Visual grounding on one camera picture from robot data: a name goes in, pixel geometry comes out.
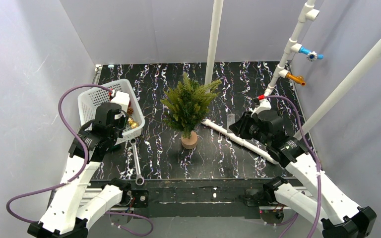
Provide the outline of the small green christmas tree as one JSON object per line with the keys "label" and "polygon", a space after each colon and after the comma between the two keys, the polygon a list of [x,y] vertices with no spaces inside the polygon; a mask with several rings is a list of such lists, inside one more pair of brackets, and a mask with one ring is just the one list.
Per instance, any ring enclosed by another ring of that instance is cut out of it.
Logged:
{"label": "small green christmas tree", "polygon": [[185,149],[192,150],[197,146],[198,135],[194,129],[207,117],[211,102],[219,95],[220,84],[221,80],[215,80],[201,85],[185,72],[176,87],[164,91],[165,97],[160,100],[167,108],[163,123],[182,133],[181,144]]}

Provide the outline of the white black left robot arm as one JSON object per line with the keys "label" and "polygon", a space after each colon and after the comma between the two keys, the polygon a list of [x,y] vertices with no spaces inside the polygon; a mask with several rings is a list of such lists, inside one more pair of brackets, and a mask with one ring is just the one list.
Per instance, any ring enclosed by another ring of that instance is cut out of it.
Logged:
{"label": "white black left robot arm", "polygon": [[127,113],[116,103],[102,103],[95,112],[95,119],[87,122],[78,132],[69,149],[69,157],[62,178],[62,187],[42,218],[32,222],[28,234],[36,238],[85,238],[90,228],[114,205],[127,201],[131,185],[114,178],[102,191],[81,206],[84,193],[106,152],[121,136],[127,122]]}

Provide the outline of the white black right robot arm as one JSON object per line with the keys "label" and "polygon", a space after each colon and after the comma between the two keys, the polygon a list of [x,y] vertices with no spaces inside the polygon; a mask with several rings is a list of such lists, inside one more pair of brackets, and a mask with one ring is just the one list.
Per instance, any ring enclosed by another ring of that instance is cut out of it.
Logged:
{"label": "white black right robot arm", "polygon": [[282,177],[263,185],[270,201],[284,203],[311,221],[325,238],[365,238],[377,218],[369,206],[361,207],[346,196],[307,153],[304,142],[286,135],[283,119],[274,110],[252,115],[245,112],[228,127],[241,139],[255,139],[266,145],[268,154],[295,176],[312,195],[297,191]]}

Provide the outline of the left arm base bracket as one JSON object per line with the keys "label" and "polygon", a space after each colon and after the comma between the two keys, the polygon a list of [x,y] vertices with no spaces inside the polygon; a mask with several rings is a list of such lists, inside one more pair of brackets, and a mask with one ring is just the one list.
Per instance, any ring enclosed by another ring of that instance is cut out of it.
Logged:
{"label": "left arm base bracket", "polygon": [[108,185],[114,185],[122,191],[121,201],[111,208],[111,212],[133,214],[135,208],[147,208],[149,203],[149,191],[133,186],[127,180],[114,178]]}

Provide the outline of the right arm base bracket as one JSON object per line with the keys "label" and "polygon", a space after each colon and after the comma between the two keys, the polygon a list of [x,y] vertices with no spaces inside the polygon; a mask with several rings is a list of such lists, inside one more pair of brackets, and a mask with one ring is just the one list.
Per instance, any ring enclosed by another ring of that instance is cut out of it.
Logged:
{"label": "right arm base bracket", "polygon": [[284,204],[273,200],[263,189],[247,189],[241,197],[248,207],[257,207],[260,218],[270,225],[281,224],[284,220]]}

